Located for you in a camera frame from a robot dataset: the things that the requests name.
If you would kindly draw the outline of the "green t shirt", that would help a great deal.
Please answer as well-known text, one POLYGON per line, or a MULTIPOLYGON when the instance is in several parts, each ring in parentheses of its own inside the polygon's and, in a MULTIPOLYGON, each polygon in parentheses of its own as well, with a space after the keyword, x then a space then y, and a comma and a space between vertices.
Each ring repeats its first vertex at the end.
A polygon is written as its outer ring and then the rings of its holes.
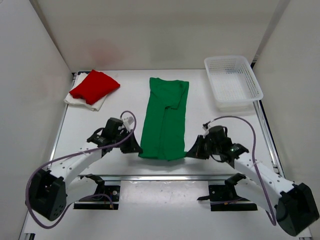
POLYGON ((140 146, 143 159, 174 161, 185 157, 186 107, 190 83, 149 79, 150 95, 140 146))

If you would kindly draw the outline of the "red t shirt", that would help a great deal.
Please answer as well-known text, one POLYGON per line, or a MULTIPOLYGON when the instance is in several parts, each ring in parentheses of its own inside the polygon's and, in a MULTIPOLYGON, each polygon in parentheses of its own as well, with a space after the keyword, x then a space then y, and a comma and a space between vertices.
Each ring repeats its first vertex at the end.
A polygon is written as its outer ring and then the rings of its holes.
POLYGON ((84 80, 69 93, 74 99, 82 99, 86 104, 93 105, 121 85, 112 77, 92 70, 84 80))

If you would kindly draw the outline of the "white t shirt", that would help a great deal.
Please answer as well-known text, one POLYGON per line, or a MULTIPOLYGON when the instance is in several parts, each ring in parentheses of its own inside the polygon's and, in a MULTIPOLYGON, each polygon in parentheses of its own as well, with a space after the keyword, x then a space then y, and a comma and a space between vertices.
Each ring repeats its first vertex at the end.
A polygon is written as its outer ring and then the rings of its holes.
MULTIPOLYGON (((80 83, 82 83, 82 81, 88 76, 88 73, 86 72, 81 72, 79 75, 76 76, 74 83, 72 85, 71 90, 73 90, 74 88, 76 88, 80 83)), ((82 98, 74 98, 70 93, 67 94, 67 96, 64 98, 64 102, 68 105, 74 106, 74 107, 83 107, 83 108, 87 108, 93 112, 97 112, 100 110, 100 108, 102 107, 105 99, 107 96, 104 96, 102 98, 100 98, 97 102, 95 102, 94 104, 90 105, 88 103, 86 103, 86 101, 82 98)))

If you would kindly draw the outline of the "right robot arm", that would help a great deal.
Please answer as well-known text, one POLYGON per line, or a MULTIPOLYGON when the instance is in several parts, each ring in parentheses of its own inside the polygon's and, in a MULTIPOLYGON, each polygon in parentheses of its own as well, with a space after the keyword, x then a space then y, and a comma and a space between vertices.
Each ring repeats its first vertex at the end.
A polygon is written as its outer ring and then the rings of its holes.
POLYGON ((290 236, 297 236, 320 218, 312 190, 306 184, 295 184, 257 161, 253 151, 232 142, 225 126, 208 126, 186 157, 213 158, 235 169, 237 173, 225 181, 226 197, 244 198, 263 208, 271 222, 290 236))

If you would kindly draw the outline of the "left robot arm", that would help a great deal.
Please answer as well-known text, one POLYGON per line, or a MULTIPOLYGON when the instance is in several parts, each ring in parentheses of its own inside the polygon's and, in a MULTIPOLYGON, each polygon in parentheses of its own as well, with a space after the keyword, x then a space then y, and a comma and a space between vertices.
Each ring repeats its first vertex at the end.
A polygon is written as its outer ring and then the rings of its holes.
POLYGON ((26 186, 25 203, 29 212, 55 221, 74 202, 108 198, 105 182, 100 176, 81 174, 114 148, 123 154, 142 153, 134 135, 136 126, 135 116, 111 117, 105 127, 93 132, 78 152, 53 161, 49 169, 44 166, 37 169, 26 186))

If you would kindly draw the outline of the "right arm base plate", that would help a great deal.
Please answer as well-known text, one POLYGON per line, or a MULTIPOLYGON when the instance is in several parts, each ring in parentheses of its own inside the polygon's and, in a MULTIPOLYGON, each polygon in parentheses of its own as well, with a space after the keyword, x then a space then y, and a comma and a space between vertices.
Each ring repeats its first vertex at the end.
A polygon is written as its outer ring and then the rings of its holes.
POLYGON ((222 181, 209 181, 208 194, 197 198, 198 202, 209 202, 211 212, 257 211, 255 203, 233 194, 222 181))

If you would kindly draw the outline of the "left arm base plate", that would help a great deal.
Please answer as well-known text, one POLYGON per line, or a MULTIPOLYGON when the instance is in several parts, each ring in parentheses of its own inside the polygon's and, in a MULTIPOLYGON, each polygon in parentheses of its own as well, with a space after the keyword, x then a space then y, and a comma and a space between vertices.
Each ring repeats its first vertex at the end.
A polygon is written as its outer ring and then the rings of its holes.
POLYGON ((119 209, 121 182, 105 181, 104 186, 98 186, 94 197, 89 197, 74 203, 75 210, 109 210, 116 211, 119 209))

